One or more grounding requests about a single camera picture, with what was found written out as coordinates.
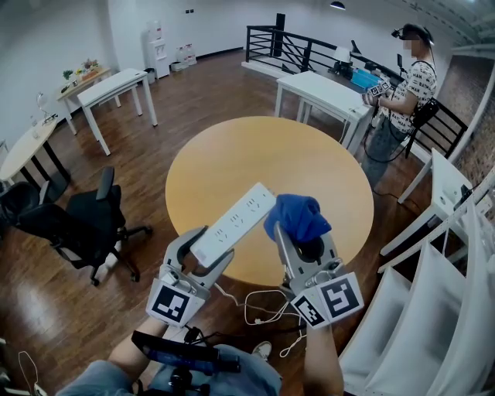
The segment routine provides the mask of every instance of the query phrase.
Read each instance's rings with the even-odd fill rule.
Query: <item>black office chair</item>
[[[98,268],[112,253],[131,270],[131,280],[139,282],[139,270],[115,249],[117,241],[133,234],[152,233],[151,227],[126,230],[120,210],[121,188],[113,186],[114,169],[105,168],[98,191],[73,195],[65,210],[46,203],[46,182],[38,191],[27,182],[16,183],[0,194],[0,209],[13,227],[50,241],[60,256],[77,269],[91,266],[91,284],[98,286]]]

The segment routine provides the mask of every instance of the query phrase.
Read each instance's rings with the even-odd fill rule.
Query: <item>person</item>
[[[399,38],[404,40],[405,50],[411,51],[416,61],[390,97],[378,99],[385,118],[369,145],[365,142],[367,154],[362,163],[372,189],[385,174],[387,164],[394,158],[399,145],[408,137],[415,109],[433,97],[437,86],[431,33],[426,28],[408,23]]]
[[[151,316],[137,328],[141,333],[162,337],[167,325]],[[308,326],[304,361],[303,388],[306,396],[331,396],[343,394],[343,375],[333,342],[332,330],[313,330]],[[258,345],[252,354],[233,346],[218,345],[219,350],[239,356],[240,373],[220,372],[211,377],[192,372],[195,386],[208,383],[212,396],[272,396],[279,394],[282,379],[267,363],[271,351],[268,342]],[[131,335],[121,341],[106,360],[98,360],[56,396],[126,396],[132,394],[131,386],[139,379],[149,364],[149,359],[131,341]],[[170,392],[170,374],[174,367],[161,366],[148,389]]]

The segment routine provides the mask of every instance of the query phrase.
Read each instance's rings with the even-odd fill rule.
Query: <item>white power strip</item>
[[[273,194],[261,183],[256,183],[191,246],[191,252],[203,267],[210,267],[247,234],[272,209],[275,202]]]

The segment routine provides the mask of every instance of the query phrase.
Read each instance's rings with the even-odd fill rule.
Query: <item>blue container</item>
[[[367,90],[377,86],[380,83],[380,78],[364,70],[357,69],[353,71],[353,78],[350,82]]]

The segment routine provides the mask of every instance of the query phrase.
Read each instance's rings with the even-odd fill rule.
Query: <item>shoe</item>
[[[269,341],[263,341],[259,343],[254,349],[251,355],[260,357],[264,361],[268,361],[268,357],[271,352],[271,343]]]

